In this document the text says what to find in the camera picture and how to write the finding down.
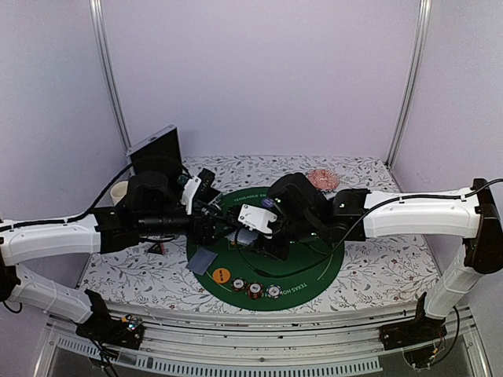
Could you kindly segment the blue checkered playing card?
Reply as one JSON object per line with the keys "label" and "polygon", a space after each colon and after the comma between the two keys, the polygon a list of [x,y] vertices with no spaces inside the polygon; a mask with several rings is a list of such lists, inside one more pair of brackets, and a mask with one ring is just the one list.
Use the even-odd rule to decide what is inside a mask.
{"label": "blue checkered playing card", "polygon": [[198,276],[203,276],[217,257],[216,253],[201,247],[188,260],[186,268]]}

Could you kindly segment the grey playing card deck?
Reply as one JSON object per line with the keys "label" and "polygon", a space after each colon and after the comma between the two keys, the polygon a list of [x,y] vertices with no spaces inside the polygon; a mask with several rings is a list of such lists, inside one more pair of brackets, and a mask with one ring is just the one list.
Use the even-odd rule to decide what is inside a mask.
{"label": "grey playing card deck", "polygon": [[258,239],[258,236],[259,234],[255,231],[240,229],[230,233],[227,239],[233,246],[238,244],[240,247],[248,247]]}

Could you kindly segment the orange big blind button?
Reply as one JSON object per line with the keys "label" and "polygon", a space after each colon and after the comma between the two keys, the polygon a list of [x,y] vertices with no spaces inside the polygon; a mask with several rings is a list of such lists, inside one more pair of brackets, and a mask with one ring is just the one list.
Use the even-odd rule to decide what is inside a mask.
{"label": "orange big blind button", "polygon": [[217,268],[212,273],[212,279],[217,284],[226,284],[230,281],[231,273],[226,268]]}

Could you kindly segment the blue peach 10 chip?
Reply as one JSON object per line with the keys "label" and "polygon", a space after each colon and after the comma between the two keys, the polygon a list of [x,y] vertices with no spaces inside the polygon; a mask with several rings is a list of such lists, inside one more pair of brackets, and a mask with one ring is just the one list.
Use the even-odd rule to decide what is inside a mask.
{"label": "blue peach 10 chip", "polygon": [[273,298],[273,299],[277,299],[279,298],[280,296],[282,295],[282,290],[279,286],[277,285],[270,285],[267,289],[266,289],[266,296],[268,298]]}

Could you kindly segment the red black 100 chip stack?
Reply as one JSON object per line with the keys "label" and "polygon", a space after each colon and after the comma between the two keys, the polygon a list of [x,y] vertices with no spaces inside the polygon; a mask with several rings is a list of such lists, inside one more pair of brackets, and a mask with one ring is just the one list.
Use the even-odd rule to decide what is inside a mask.
{"label": "red black 100 chip stack", "polygon": [[233,279],[231,282],[231,288],[235,292],[243,291],[247,287],[247,282],[242,278]]}

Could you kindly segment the purple small blind button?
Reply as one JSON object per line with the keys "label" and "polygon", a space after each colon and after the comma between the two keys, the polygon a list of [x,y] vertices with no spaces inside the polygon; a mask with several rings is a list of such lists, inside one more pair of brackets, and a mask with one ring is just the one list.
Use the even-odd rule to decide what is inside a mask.
{"label": "purple small blind button", "polygon": [[262,206],[265,208],[272,208],[274,206],[274,201],[271,198],[264,198],[261,202]]}

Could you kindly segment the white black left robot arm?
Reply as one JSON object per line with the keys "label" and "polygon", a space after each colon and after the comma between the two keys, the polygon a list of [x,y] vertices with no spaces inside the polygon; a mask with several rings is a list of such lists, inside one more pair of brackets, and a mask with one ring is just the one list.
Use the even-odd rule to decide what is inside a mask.
{"label": "white black left robot arm", "polygon": [[1,301],[19,302],[86,326],[99,340],[117,332],[103,298],[65,287],[24,267],[24,262],[64,254],[109,254],[140,243],[166,243],[185,235],[203,245],[217,239],[220,210],[210,205],[215,174],[183,170],[174,185],[157,171],[131,177],[113,207],[93,203],[70,218],[4,221],[1,226]]}

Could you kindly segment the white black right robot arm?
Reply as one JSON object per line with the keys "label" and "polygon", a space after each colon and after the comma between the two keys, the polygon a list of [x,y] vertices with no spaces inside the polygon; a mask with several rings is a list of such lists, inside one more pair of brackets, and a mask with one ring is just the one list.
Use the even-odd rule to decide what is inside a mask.
{"label": "white black right robot arm", "polygon": [[502,269],[502,225],[491,185],[475,179],[468,188],[409,194],[346,188],[328,198],[306,176],[288,174],[268,188],[270,208],[243,207],[239,220],[259,234],[261,249],[279,258],[287,243],[314,237],[335,247],[402,234],[460,237],[456,257],[406,326],[412,342],[423,342],[482,276]]}

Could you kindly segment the black triangular all-in marker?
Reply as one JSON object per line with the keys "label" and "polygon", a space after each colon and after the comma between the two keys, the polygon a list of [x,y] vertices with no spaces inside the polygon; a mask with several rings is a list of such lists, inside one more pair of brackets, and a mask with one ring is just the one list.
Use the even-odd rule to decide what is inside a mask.
{"label": "black triangular all-in marker", "polygon": [[146,252],[148,254],[165,255],[165,247],[162,243],[153,243]]}

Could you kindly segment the round green poker mat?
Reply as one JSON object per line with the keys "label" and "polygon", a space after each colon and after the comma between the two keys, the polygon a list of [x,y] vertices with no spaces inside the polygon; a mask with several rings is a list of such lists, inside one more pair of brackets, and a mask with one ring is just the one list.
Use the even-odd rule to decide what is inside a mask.
{"label": "round green poker mat", "polygon": [[[258,252],[255,243],[248,247],[233,246],[225,237],[211,246],[201,246],[191,239],[186,243],[188,260],[203,247],[218,255],[203,276],[192,273],[199,291],[213,297],[213,302],[205,304],[210,312],[279,312],[309,313],[323,310],[329,306],[329,293],[334,288],[344,258],[344,247],[328,245],[314,238],[308,242],[293,244],[286,261],[280,261]],[[231,273],[230,281],[217,284],[212,273],[217,268],[226,268]],[[252,300],[247,295],[247,287],[235,292],[231,288],[233,279],[242,278],[247,282],[260,283],[263,296]],[[282,295],[268,298],[266,289],[277,285]]]}

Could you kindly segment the red patterned small bowl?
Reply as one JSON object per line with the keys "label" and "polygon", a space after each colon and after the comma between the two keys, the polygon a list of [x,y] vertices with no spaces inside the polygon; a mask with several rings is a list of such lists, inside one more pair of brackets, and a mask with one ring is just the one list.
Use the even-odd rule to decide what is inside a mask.
{"label": "red patterned small bowl", "polygon": [[307,179],[323,193],[335,192],[340,185],[339,176],[331,170],[316,169],[307,174]]}

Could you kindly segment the aluminium poker chip case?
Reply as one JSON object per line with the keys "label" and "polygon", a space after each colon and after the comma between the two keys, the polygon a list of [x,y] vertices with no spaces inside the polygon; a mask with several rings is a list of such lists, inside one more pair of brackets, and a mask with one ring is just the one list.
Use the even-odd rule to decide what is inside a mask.
{"label": "aluminium poker chip case", "polygon": [[178,205],[191,178],[200,182],[193,205],[211,205],[221,194],[213,187],[214,172],[203,168],[193,175],[183,165],[178,130],[174,125],[132,146],[127,150],[127,158],[133,175],[128,181],[124,201],[131,210],[159,210]]}

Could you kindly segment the cream ceramic mug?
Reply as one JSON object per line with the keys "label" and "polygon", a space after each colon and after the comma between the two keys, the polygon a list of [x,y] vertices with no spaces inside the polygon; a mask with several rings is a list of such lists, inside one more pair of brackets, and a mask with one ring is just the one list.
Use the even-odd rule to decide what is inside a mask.
{"label": "cream ceramic mug", "polygon": [[114,206],[127,194],[127,188],[128,181],[120,181],[111,187],[109,194]]}

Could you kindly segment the aluminium front rail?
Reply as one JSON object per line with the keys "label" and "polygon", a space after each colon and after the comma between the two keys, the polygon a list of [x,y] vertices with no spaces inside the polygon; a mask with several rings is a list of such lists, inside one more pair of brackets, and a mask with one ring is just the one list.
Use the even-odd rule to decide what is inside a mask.
{"label": "aluminium front rail", "polygon": [[112,303],[145,326],[138,350],[117,349],[117,375],[494,376],[471,310],[460,306],[433,365],[417,370],[388,350],[380,327],[413,317],[412,304],[343,312],[225,314]]}

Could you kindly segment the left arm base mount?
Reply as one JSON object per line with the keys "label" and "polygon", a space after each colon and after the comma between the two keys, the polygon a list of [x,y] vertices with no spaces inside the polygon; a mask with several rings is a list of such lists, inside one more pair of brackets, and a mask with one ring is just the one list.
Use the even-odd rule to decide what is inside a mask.
{"label": "left arm base mount", "polygon": [[99,345],[112,345],[139,350],[145,327],[141,317],[127,314],[120,319],[109,315],[93,314],[85,323],[77,324],[78,336],[88,338]]}

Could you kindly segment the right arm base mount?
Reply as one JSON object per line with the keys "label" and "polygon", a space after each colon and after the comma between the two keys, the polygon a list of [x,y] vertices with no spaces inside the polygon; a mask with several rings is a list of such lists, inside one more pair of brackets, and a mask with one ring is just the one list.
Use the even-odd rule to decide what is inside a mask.
{"label": "right arm base mount", "polygon": [[[395,350],[433,342],[446,335],[445,320],[432,319],[424,313],[416,313],[412,320],[386,324],[379,327],[379,340],[385,350]],[[415,369],[429,368],[435,361],[439,346],[415,348],[404,352],[406,363]]]}

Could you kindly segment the right aluminium frame post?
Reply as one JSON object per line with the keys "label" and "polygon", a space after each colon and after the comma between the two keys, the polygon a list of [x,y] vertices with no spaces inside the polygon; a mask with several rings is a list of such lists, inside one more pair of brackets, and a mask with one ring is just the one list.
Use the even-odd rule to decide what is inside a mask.
{"label": "right aluminium frame post", "polygon": [[398,161],[398,154],[405,136],[410,109],[413,103],[413,97],[420,75],[421,62],[423,60],[424,50],[428,38],[429,20],[431,18],[431,0],[420,0],[416,22],[416,30],[413,39],[413,49],[409,65],[409,71],[406,77],[406,86],[402,96],[402,102],[398,112],[395,130],[391,139],[391,145],[388,149],[385,164],[389,170],[393,170]]}

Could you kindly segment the aluminium frame post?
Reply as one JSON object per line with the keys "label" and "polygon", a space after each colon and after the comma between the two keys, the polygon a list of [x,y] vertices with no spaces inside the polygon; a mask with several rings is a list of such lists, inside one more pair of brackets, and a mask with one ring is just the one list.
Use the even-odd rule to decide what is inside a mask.
{"label": "aluminium frame post", "polygon": [[395,130],[391,139],[391,145],[388,149],[385,164],[389,170],[393,170],[398,161],[398,154],[405,136],[410,109],[413,103],[413,97],[420,75],[421,62],[423,60],[424,50],[428,38],[429,20],[431,18],[431,0],[420,0],[416,22],[416,30],[413,39],[413,49],[409,65],[409,71],[406,77],[406,86],[402,96],[402,102],[398,112]]}
{"label": "aluminium frame post", "polygon": [[131,146],[131,141],[114,76],[112,57],[110,54],[108,39],[106,35],[102,1],[90,0],[89,5],[91,21],[97,44],[97,52],[99,60],[101,62],[101,69],[103,71],[108,97],[112,106],[112,113],[115,119],[121,145],[123,147],[123,150],[126,151]]}

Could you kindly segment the left aluminium frame post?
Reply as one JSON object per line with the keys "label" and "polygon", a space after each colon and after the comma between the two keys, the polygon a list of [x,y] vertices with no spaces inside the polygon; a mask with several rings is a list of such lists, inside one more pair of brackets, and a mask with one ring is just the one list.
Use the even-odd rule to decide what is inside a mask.
{"label": "left aluminium frame post", "polygon": [[89,5],[91,21],[97,44],[97,52],[99,60],[101,62],[101,69],[103,71],[108,97],[112,106],[112,113],[115,119],[121,145],[123,147],[123,150],[126,151],[131,146],[131,141],[114,76],[112,57],[110,54],[108,39],[106,35],[102,1],[90,0]]}

